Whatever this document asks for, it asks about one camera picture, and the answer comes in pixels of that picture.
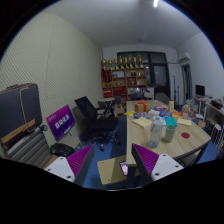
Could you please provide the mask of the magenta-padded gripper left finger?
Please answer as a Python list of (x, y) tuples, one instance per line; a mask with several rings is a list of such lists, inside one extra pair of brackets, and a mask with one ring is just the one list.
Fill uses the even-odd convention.
[(82, 186), (93, 157), (94, 146), (89, 145), (69, 157), (58, 157), (45, 171)]

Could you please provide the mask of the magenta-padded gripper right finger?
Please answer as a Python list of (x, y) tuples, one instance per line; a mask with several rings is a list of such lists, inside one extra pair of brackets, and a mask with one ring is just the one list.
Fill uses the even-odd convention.
[(130, 171), (130, 185), (135, 186), (136, 170), (139, 170), (142, 182), (148, 185), (182, 169), (182, 166), (168, 154), (157, 153), (137, 144), (132, 144), (132, 155), (137, 166)]

